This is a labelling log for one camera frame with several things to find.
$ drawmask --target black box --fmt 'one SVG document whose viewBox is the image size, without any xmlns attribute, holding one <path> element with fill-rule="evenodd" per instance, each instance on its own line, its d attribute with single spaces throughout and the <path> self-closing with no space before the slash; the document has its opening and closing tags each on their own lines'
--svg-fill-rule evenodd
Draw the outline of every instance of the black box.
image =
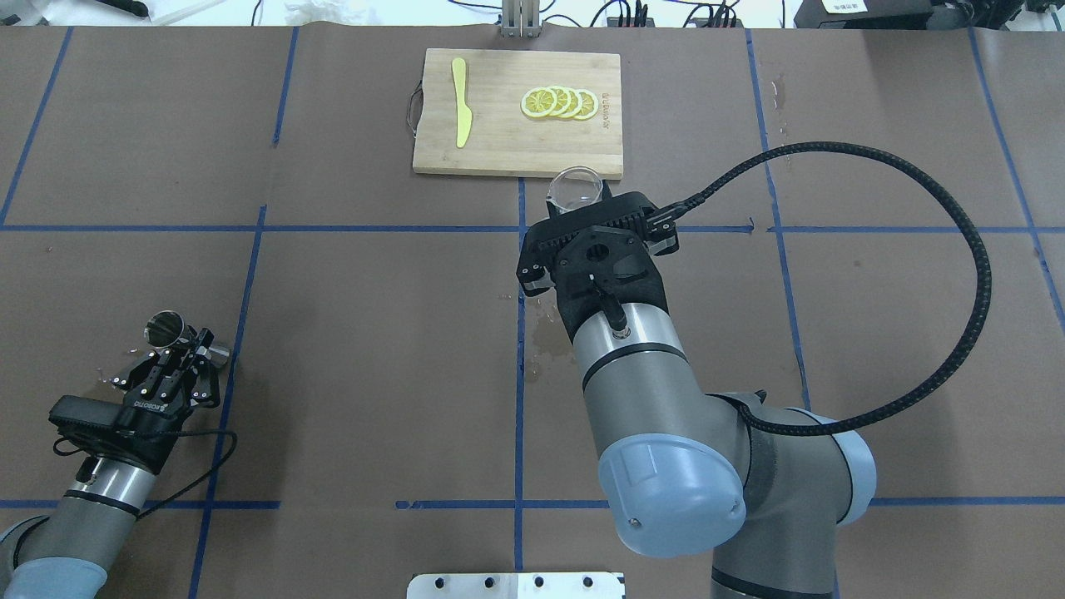
<svg viewBox="0 0 1065 599">
<path fill-rule="evenodd" d="M 796 13 L 802 29 L 924 29 L 932 15 L 931 0 L 865 0 L 865 11 L 833 14 L 824 5 L 862 6 L 862 0 L 803 0 Z"/>
</svg>

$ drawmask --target metal bracket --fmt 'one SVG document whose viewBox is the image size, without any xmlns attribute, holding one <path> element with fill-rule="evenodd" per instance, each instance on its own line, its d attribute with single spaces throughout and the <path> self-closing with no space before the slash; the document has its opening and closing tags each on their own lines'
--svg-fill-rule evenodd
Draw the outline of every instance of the metal bracket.
<svg viewBox="0 0 1065 599">
<path fill-rule="evenodd" d="M 407 585 L 407 599 L 624 599 L 619 572 L 521 572 L 421 574 Z"/>
<path fill-rule="evenodd" d="M 540 37 L 540 0 L 503 0 L 499 34 L 504 37 Z"/>
</svg>

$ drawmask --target light blue joint cap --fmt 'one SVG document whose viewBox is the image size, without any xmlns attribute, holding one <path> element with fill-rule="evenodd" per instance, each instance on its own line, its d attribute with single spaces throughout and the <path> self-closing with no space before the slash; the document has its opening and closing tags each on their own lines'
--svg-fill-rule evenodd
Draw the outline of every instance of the light blue joint cap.
<svg viewBox="0 0 1065 599">
<path fill-rule="evenodd" d="M 3 599 L 93 599 L 108 582 L 100 566 L 75 557 L 40 557 L 15 568 Z"/>
<path fill-rule="evenodd" d="M 708 551 L 747 518 L 736 469 L 687 437 L 648 433 L 615 441 L 600 457 L 599 474 L 618 536 L 640 555 Z"/>
<path fill-rule="evenodd" d="M 821 424 L 835 422 L 831 418 L 818 416 L 802 408 L 789 407 L 787 409 L 805 414 Z M 869 446 L 856 431 L 836 433 L 832 438 L 839 446 L 839 451 L 843 453 L 843 459 L 847 460 L 847 468 L 851 471 L 851 506 L 847 509 L 843 518 L 836 523 L 837 527 L 842 527 L 861 518 L 869 508 L 873 496 L 876 495 L 876 463 L 872 458 Z"/>
</svg>

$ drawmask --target lemon slice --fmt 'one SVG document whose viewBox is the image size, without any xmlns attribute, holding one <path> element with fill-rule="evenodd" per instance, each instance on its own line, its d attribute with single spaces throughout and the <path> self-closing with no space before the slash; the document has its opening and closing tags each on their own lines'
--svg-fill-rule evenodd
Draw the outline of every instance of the lemon slice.
<svg viewBox="0 0 1065 599">
<path fill-rule="evenodd" d="M 552 85 L 551 90 L 555 92 L 555 96 L 558 98 L 555 101 L 555 109 L 551 111 L 551 116 L 558 116 L 563 112 L 569 112 L 576 102 L 576 99 L 572 95 L 573 88 Z"/>
<path fill-rule="evenodd" d="M 551 87 L 534 87 L 522 97 L 522 112 L 531 118 L 543 118 L 555 110 L 558 95 Z"/>
<path fill-rule="evenodd" d="M 573 103 L 570 104 L 570 110 L 563 112 L 562 114 L 556 115 L 559 118 L 573 118 L 580 112 L 580 104 L 581 104 L 580 93 L 577 92 L 576 90 L 573 90 L 572 87 L 567 87 L 567 91 L 570 93 L 571 96 L 573 96 Z"/>
<path fill-rule="evenodd" d="M 588 90 L 577 90 L 580 100 L 580 110 L 573 115 L 574 120 L 588 120 L 599 112 L 599 96 Z"/>
</svg>

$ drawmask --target robotic arm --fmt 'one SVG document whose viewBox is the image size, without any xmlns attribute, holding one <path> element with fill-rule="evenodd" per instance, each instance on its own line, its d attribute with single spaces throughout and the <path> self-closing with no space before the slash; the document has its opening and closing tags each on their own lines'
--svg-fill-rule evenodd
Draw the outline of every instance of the robotic arm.
<svg viewBox="0 0 1065 599">
<path fill-rule="evenodd" d="M 933 187 L 955 216 L 978 264 L 973 317 L 933 375 L 939 378 L 838 423 L 798 408 L 766 406 L 765 391 L 704 394 L 651 259 L 679 248 L 675 220 L 728 180 L 775 156 L 812 150 L 866 156 L 915 179 L 922 176 L 918 182 Z M 638 192 L 611 195 L 587 169 L 571 171 L 592 182 L 591 191 L 559 194 L 556 184 L 574 173 L 556 178 L 548 191 L 550 217 L 529 228 L 517 274 L 528 296 L 556 288 L 581 373 L 600 484 L 619 537 L 633 551 L 655 557 L 717 548 L 716 599 L 831 598 L 835 530 L 865 513 L 876 486 L 872 455 L 853 428 L 930 393 L 965 359 L 983 325 L 990 271 L 974 227 L 916 167 L 850 144 L 771 150 L 662 209 Z"/>
<path fill-rule="evenodd" d="M 51 516 L 30 518 L 0 534 L 4 599 L 95 597 L 133 524 L 222 465 L 142 512 L 178 437 L 229 434 L 235 441 L 229 432 L 182 432 L 197 407 L 218 405 L 218 371 L 229 350 L 209 329 L 197 331 L 169 311 L 148 322 L 145 338 L 157 350 L 111 379 L 126 392 L 121 404 L 65 395 L 49 414 L 61 436 L 56 448 L 63 440 L 77 448 L 56 453 L 88 456 Z"/>
</svg>

